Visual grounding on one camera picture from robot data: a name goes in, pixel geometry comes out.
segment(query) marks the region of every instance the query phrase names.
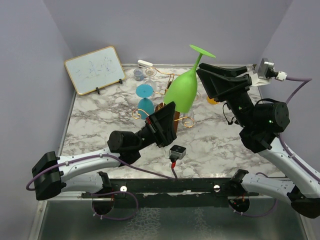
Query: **table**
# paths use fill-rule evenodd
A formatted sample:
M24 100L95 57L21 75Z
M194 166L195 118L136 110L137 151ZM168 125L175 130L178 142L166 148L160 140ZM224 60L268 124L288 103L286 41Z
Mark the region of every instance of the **table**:
M127 79L123 84L113 84L88 95L76 96L70 115L62 154L78 155L103 149L107 146L109 135L114 130L137 132L145 125L144 120L134 119L132 111L137 108L140 97L136 88L143 81L134 79L134 67L125 67ZM182 74L189 70L185 67L159 68L162 72ZM157 72L152 78L157 92L164 92L169 76ZM253 102L259 100L257 87L252 87L249 95ZM198 98L192 106L195 126L186 128L180 122L177 139L165 148L155 144L140 151L141 158L133 165L149 171L171 176L168 159L169 149L173 145L186 147L186 156L176 164L179 178L224 178L232 177L238 169L251 173L263 172L270 177L284 177L273 164L246 149L239 133L241 127L228 125L223 115L223 104L209 104L207 94L198 79ZM163 96L150 97L157 105ZM233 114L225 107L227 118ZM140 172L126 166L103 169L112 179L158 178L158 176Z

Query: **whiteboard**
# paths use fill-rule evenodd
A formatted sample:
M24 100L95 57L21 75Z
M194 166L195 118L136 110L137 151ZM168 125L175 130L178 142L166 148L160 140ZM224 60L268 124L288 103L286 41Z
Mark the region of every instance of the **whiteboard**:
M113 46L66 60L64 66L79 95L118 83L126 77Z

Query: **whiteboard eraser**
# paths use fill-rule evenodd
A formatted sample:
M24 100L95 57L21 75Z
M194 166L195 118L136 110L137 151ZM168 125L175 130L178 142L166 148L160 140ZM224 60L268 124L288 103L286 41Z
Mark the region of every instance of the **whiteboard eraser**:
M138 67L144 68L144 67L153 67L154 65L151 62L138 60Z

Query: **marble surface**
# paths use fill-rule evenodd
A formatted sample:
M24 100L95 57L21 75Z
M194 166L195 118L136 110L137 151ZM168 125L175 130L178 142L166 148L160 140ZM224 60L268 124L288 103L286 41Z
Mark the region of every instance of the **marble surface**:
M64 140L62 155L78 155L96 151L107 146L109 135L114 130L137 132L145 125L142 119L132 118L140 97L136 87L143 81L134 80L134 68L125 67L127 79L123 84L113 84L100 90L100 95L90 93L76 96ZM188 68L159 68L162 72L182 74ZM157 91L164 91L169 76L157 73L153 80ZM259 90L253 87L249 91L253 102L260 99ZM207 94L198 79L198 99L193 103L195 126L186 128L178 125L177 139L165 148L155 144L140 151L141 158L133 165L149 171L172 176L169 167L168 151L173 145L184 146L186 156L176 164L179 178L223 178L232 177L238 169L251 173L263 172L270 177L284 177L273 164L246 149L239 136L241 127L228 125L222 111L222 103L211 105ZM150 97L156 105L163 96ZM225 107L226 116L233 117ZM158 176L140 172L127 166L106 168L110 178L158 178Z

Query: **orange object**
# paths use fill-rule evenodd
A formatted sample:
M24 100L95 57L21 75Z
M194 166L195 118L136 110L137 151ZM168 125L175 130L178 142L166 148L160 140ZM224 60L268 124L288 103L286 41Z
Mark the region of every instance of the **orange object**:
M206 100L207 100L207 102L210 103L210 104L218 104L218 103L219 103L219 102L215 101L213 98L210 99L208 96L206 97Z

